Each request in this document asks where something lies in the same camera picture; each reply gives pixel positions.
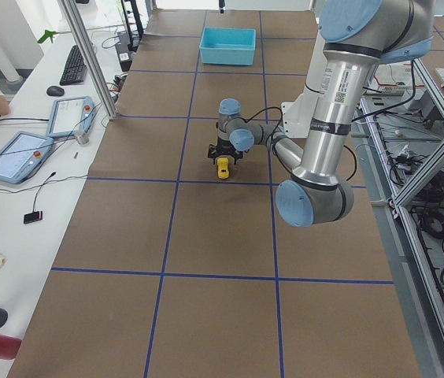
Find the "white wall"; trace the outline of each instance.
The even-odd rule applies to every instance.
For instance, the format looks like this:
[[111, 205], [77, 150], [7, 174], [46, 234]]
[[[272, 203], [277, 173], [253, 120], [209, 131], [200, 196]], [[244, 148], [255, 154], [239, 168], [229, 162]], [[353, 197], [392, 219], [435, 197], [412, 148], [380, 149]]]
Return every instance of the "white wall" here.
[[[16, 3], [36, 39], [39, 39], [45, 30], [57, 30], [62, 15], [55, 0], [16, 0]], [[40, 45], [44, 52], [49, 47], [49, 40]]]
[[16, 69], [33, 69], [43, 56], [16, 0], [0, 0], [0, 44]]

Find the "small black device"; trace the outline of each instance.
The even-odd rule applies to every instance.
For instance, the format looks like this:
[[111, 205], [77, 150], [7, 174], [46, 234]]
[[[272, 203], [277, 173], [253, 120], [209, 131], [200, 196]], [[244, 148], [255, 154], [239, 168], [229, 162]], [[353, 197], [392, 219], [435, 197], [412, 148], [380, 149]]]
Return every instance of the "small black device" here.
[[47, 88], [47, 94], [49, 96], [61, 97], [65, 94], [65, 90], [61, 87], [58, 87], [57, 85], [51, 85]]
[[119, 33], [119, 42], [115, 45], [115, 51], [119, 58], [120, 69], [122, 72], [128, 72], [133, 62], [132, 49], [128, 47], [128, 35], [124, 32]]
[[43, 212], [42, 211], [34, 211], [32, 213], [28, 213], [24, 215], [24, 224], [29, 224], [33, 222], [38, 222], [43, 219]]
[[59, 80], [59, 85], [82, 83], [86, 75], [87, 66], [83, 61], [82, 53], [77, 45], [72, 46], [65, 62], [65, 69]]

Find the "blue joint cap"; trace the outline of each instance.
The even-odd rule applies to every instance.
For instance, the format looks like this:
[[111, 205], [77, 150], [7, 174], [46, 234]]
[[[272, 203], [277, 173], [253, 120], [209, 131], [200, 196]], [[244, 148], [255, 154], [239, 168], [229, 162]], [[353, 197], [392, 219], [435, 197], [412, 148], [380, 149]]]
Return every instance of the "blue joint cap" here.
[[255, 144], [255, 138], [250, 130], [238, 128], [229, 135], [231, 144], [237, 151], [247, 151]]
[[283, 181], [278, 186], [276, 206], [279, 215], [291, 226], [309, 227], [314, 222], [311, 199], [302, 186], [292, 180]]
[[241, 105], [238, 100], [226, 98], [220, 102], [219, 113], [224, 116], [234, 116], [241, 112]]

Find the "white desk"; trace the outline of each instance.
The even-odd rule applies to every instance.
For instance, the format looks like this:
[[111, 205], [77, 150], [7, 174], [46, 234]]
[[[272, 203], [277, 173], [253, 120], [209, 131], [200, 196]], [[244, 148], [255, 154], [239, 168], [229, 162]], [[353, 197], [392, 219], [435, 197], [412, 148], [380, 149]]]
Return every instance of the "white desk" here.
[[[101, 48], [101, 42], [111, 35], [113, 30], [93, 34], [100, 66], [106, 81], [110, 83], [114, 75], [121, 73], [115, 50]], [[46, 89], [58, 84], [73, 44], [71, 34], [59, 35], [55, 39], [52, 48], [12, 100], [12, 111], [7, 117], [49, 118], [52, 103], [58, 98], [47, 96]], [[89, 75], [83, 84], [65, 87], [63, 98], [82, 95], [91, 96], [95, 105], [100, 102]], [[86, 146], [69, 140], [49, 157], [30, 180], [19, 185], [0, 182], [0, 187], [13, 191], [34, 187], [40, 185], [52, 172], [56, 172], [52, 180], [86, 175], [105, 132], [105, 120], [105, 109], [100, 109]], [[0, 122], [0, 148], [19, 130], [45, 135], [46, 123], [29, 122]], [[23, 338], [84, 182], [84, 179], [78, 179], [44, 186], [36, 203], [36, 209], [43, 211], [44, 219], [28, 225], [23, 224], [23, 215], [31, 212], [37, 190], [14, 195], [0, 192], [0, 253], [6, 256], [6, 263], [0, 269], [0, 307], [9, 313], [9, 319], [0, 328], [0, 334]], [[0, 378], [7, 376], [12, 363], [13, 360], [0, 360]]]

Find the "aluminum frame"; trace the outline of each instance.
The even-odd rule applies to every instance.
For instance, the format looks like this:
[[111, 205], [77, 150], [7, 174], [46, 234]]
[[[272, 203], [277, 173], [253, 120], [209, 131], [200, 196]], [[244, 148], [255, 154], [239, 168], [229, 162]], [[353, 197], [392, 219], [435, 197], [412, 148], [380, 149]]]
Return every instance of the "aluminum frame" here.
[[84, 62], [87, 65], [93, 84], [96, 87], [96, 92], [103, 103], [106, 113], [110, 120], [117, 117], [117, 109], [110, 95], [109, 89], [106, 86], [106, 80], [103, 76], [102, 68], [98, 63], [96, 54], [91, 45], [91, 39], [87, 34], [86, 27], [83, 24], [82, 17], [76, 6], [75, 0], [60, 0], [61, 8], [64, 11], [66, 20], [72, 29], [73, 38], [80, 49]]
[[[361, 99], [361, 108], [364, 113], [370, 113], [368, 104], [364, 98]], [[426, 168], [426, 170], [422, 172], [421, 177], [417, 178], [417, 172], [408, 183], [406, 183], [403, 187], [399, 187], [392, 182], [390, 179], [390, 172], [388, 169], [386, 169], [387, 162], [385, 158], [387, 157], [387, 154], [383, 142], [379, 138], [379, 133], [376, 129], [376, 121], [368, 120], [367, 125], [369, 132], [371, 133], [372, 141], [374, 142], [376, 151], [378, 153], [379, 162], [383, 166], [383, 171], [385, 172], [387, 182], [392, 192], [392, 200], [394, 201], [395, 211], [402, 220], [405, 234], [407, 235], [408, 241], [412, 247], [413, 257], [416, 260], [418, 271], [424, 283], [425, 291], [427, 292], [427, 297], [431, 303], [432, 309], [434, 310], [434, 316], [437, 320], [439, 329], [442, 333], [442, 338], [444, 340], [444, 302], [436, 289], [434, 277], [428, 265], [427, 256], [416, 233], [416, 225], [414, 224], [408, 210], [404, 207], [405, 204], [409, 202], [408, 197], [411, 195], [414, 197], [414, 195], [416, 195], [416, 193], [423, 187], [423, 182], [427, 179], [427, 177], [430, 175], [433, 176], [433, 172], [437, 172], [442, 167], [441, 163], [444, 161], [444, 140], [434, 152], [434, 154], [437, 154], [437, 157], [431, 156], [427, 162], [422, 165], [422, 167]]]

